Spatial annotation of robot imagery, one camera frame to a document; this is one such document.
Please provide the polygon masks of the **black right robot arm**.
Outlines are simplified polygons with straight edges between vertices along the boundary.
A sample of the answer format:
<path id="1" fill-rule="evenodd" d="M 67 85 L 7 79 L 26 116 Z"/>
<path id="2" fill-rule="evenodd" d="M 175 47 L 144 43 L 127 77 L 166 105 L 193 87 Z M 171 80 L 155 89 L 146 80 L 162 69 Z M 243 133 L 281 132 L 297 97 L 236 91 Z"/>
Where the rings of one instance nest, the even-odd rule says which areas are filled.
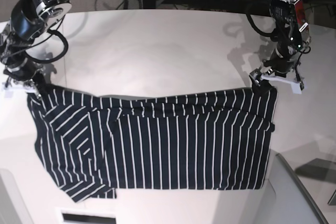
<path id="1" fill-rule="evenodd" d="M 66 38 L 52 27 L 63 21 L 71 7 L 70 0 L 19 0 L 16 3 L 1 32 L 1 64 L 5 66 L 3 73 L 8 76 L 6 89 L 15 83 L 38 98 L 45 93 L 46 81 L 38 65 L 53 63 L 67 53 Z M 34 48 L 35 39 L 44 33 L 57 36 L 64 48 L 58 56 L 40 60 L 30 56 L 27 50 Z"/>

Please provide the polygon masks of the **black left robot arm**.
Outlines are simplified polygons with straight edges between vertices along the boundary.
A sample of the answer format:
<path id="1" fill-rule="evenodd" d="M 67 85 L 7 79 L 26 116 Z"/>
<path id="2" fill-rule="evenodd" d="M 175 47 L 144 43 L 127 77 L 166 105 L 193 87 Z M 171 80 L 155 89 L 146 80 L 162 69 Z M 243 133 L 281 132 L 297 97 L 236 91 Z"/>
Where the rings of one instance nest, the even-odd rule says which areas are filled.
<path id="1" fill-rule="evenodd" d="M 253 30 L 276 42 L 271 56 L 249 74 L 252 89 L 255 93 L 264 95 L 273 89 L 270 83 L 278 81 L 289 84 L 294 94 L 301 94 L 305 85 L 298 67 L 301 57 L 311 50 L 303 0 L 267 0 L 267 4 L 276 25 L 270 33 L 255 25 L 250 12 L 251 5 L 246 7 L 246 17 Z"/>

